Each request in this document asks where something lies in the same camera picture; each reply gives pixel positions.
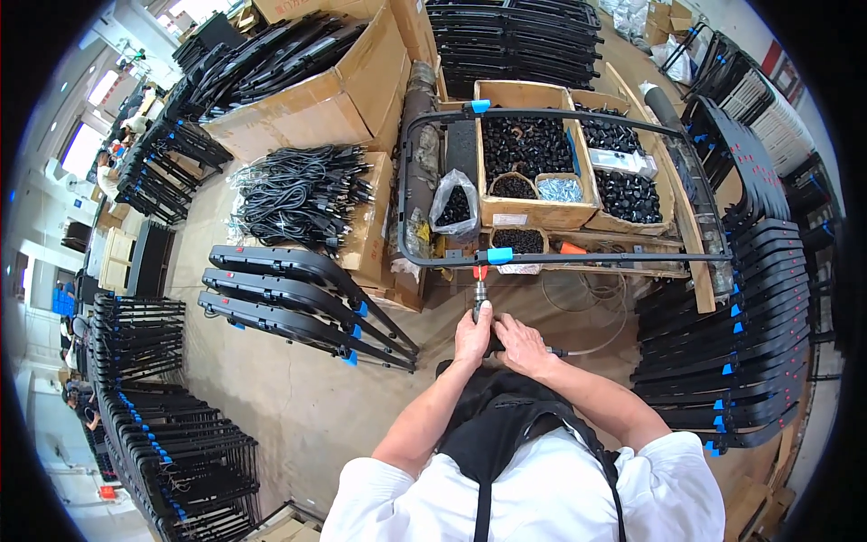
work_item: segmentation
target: black apron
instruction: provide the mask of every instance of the black apron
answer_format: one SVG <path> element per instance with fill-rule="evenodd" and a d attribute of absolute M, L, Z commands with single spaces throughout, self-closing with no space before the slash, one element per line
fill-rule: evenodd
<path fill-rule="evenodd" d="M 451 360 L 440 363 L 439 376 Z M 451 457 L 460 473 L 479 483 L 473 542 L 487 542 L 491 523 L 491 485 L 518 448 L 568 424 L 602 464 L 614 495 L 619 542 L 626 542 L 623 508 L 617 494 L 616 452 L 604 449 L 596 432 L 575 415 L 564 397 L 509 369 L 478 368 L 461 392 L 437 452 Z"/>

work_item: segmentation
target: concrete floor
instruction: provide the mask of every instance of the concrete floor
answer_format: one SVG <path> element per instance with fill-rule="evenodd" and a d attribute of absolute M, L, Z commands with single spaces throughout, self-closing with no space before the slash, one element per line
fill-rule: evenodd
<path fill-rule="evenodd" d="M 603 15 L 603 20 L 606 43 L 597 50 L 604 61 L 596 71 L 604 73 L 604 62 L 611 62 L 634 90 L 651 81 L 663 87 L 677 107 L 673 84 L 646 55 L 614 33 L 609 17 Z M 605 82 L 599 82 L 597 90 L 610 92 Z M 187 303 L 187 386 L 258 440 L 263 514 L 292 498 L 324 516 L 343 465 L 373 451 L 394 418 L 434 380 L 436 363 L 451 356 L 455 325 L 472 299 L 465 288 L 453 295 L 448 286 L 433 285 L 422 314 L 391 313 L 422 347 L 420 370 L 414 375 L 363 364 L 351 368 L 318 350 L 255 330 L 238 330 L 223 318 L 205 319 L 196 305 L 203 289 L 199 280 L 209 266 L 211 246 L 226 241 L 223 221 L 233 198 L 222 178 L 209 180 L 196 195 L 173 247 L 166 294 Z M 470 283 L 469 277 L 459 279 L 460 284 Z M 495 310 L 537 327 L 550 345 L 589 349 L 621 328 L 624 311 L 617 300 L 580 312 L 565 312 L 552 304 L 569 310 L 592 304 L 576 273 L 490 279 Z M 628 316 L 616 340 L 570 362 L 628 386 L 639 355 L 631 299 L 626 305 Z M 610 449 L 617 447 L 612 437 L 601 436 Z M 779 437 L 763 447 L 731 450 L 708 462 L 726 494 L 741 474 L 764 480 L 778 448 Z"/>

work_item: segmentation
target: white shirt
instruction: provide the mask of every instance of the white shirt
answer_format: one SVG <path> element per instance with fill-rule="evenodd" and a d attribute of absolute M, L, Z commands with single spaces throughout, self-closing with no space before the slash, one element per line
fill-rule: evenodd
<path fill-rule="evenodd" d="M 121 123 L 121 128 L 126 127 L 135 134 L 144 134 L 147 131 L 147 118 L 143 114 L 137 114 Z"/>
<path fill-rule="evenodd" d="M 721 541 L 726 517 L 701 441 L 677 432 L 635 454 L 620 449 L 617 491 L 630 542 Z M 472 541 L 479 484 L 436 454 L 418 480 L 381 461 L 346 464 L 322 542 Z M 602 466 L 558 428 L 524 444 L 492 486 L 490 540 L 617 541 Z"/>
<path fill-rule="evenodd" d="M 111 167 L 108 166 L 99 166 L 96 168 L 96 184 L 100 186 L 100 190 L 108 196 L 110 201 L 114 201 L 117 199 L 120 192 L 117 189 L 117 185 L 120 183 L 117 179 L 112 179 L 108 176 L 109 172 L 111 172 Z"/>

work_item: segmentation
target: bag of black parts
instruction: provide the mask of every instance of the bag of black parts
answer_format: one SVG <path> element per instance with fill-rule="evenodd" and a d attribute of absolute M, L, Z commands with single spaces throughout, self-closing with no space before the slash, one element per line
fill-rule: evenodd
<path fill-rule="evenodd" d="M 479 236 L 479 195 L 469 178 L 453 169 L 440 180 L 428 215 L 431 231 L 471 243 Z"/>

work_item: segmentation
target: bundle of cables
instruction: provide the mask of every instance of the bundle of cables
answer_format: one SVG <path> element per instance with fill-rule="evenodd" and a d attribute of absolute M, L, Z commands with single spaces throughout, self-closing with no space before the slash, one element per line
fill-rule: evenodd
<path fill-rule="evenodd" d="M 274 95 L 334 67 L 367 26 L 321 11 L 272 24 L 208 69 L 190 104 L 207 122 Z"/>
<path fill-rule="evenodd" d="M 243 198 L 232 221 L 265 246 L 296 243 L 337 258 L 356 203 L 374 200 L 361 177 L 364 147 L 279 148 L 232 175 Z"/>

